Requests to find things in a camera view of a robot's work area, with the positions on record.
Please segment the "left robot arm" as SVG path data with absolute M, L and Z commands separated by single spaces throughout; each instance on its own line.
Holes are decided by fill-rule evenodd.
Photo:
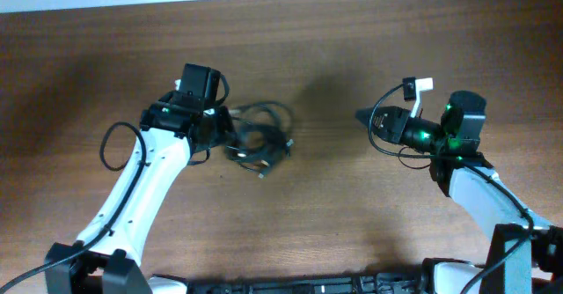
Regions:
M 176 276 L 141 271 L 143 249 L 159 209 L 195 153 L 222 145 L 233 131 L 224 75 L 186 64 L 173 90 L 144 109 L 135 145 L 97 215 L 71 246 L 55 243 L 45 258 L 50 293 L 186 293 Z

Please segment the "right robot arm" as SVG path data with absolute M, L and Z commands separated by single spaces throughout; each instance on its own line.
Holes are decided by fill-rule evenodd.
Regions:
M 479 152 L 485 108 L 477 93 L 457 91 L 438 123 L 381 101 L 355 113 L 370 141 L 409 148 L 409 158 L 428 160 L 442 193 L 491 241 L 482 266 L 427 258 L 417 276 L 403 278 L 414 293 L 560 293 L 562 230 L 512 193 Z

